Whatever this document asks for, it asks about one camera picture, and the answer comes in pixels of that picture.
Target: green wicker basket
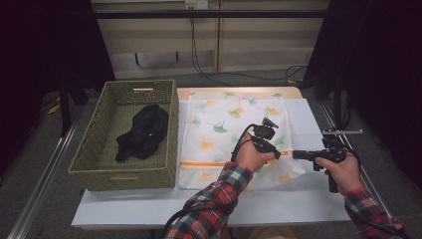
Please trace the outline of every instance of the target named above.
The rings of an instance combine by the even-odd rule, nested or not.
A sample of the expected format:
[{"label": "green wicker basket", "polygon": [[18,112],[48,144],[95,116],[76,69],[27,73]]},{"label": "green wicker basket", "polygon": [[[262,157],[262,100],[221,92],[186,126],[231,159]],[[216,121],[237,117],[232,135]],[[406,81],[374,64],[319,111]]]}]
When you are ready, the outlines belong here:
[{"label": "green wicker basket", "polygon": [[[146,160],[115,161],[119,135],[131,129],[143,107],[158,104],[169,114],[167,137]],[[69,174],[90,191],[174,187],[179,99],[173,80],[107,82]]]}]

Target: white towel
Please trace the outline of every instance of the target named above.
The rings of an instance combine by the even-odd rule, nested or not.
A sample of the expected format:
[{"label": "white towel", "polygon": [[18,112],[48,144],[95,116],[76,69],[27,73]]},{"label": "white towel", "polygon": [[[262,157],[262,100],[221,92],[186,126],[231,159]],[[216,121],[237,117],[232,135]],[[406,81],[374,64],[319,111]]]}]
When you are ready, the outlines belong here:
[{"label": "white towel", "polygon": [[202,189],[217,180],[245,128],[268,118],[279,128],[270,142],[283,152],[254,174],[247,190],[268,189],[305,173],[292,159],[289,116],[280,94],[192,92],[189,97],[179,186]]}]

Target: black cloth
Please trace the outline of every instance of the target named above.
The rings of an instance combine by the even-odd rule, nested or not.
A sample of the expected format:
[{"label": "black cloth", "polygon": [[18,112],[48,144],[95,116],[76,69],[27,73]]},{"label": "black cloth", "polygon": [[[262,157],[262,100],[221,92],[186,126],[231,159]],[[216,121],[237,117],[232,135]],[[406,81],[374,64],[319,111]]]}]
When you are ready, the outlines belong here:
[{"label": "black cloth", "polygon": [[120,135],[116,161],[129,156],[146,159],[158,150],[158,145],[167,135],[168,113],[158,105],[144,107],[132,119],[129,132]]}]

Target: person's right hand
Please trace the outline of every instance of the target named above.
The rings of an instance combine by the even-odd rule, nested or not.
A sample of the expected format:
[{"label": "person's right hand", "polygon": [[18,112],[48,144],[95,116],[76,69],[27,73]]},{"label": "person's right hand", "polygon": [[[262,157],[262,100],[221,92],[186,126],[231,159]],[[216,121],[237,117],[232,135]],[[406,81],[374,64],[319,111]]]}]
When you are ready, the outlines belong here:
[{"label": "person's right hand", "polygon": [[245,133],[242,143],[243,145],[236,156],[236,162],[246,166],[253,173],[263,167],[268,160],[274,159],[273,152],[261,153],[257,151],[250,133]]},{"label": "person's right hand", "polygon": [[345,160],[340,163],[331,162],[322,157],[317,157],[316,163],[325,167],[331,173],[341,195],[364,186],[360,179],[359,163],[350,152],[347,153]]}]

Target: red plaid shirt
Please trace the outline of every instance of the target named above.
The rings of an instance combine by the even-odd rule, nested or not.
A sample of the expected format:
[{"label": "red plaid shirt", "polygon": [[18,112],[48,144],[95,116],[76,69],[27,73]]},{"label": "red plaid shirt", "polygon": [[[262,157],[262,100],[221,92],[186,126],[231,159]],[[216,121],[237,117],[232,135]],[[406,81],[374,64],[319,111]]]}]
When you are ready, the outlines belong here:
[{"label": "red plaid shirt", "polygon": [[[216,182],[192,196],[184,208],[237,205],[239,194],[252,179],[252,171],[241,164],[227,162]],[[394,229],[402,228],[397,219],[389,218],[379,208],[366,188],[359,188],[344,197],[346,205],[357,215]],[[233,210],[202,210],[181,217],[165,238],[220,238]],[[368,224],[354,222],[360,238],[390,238]]]}]

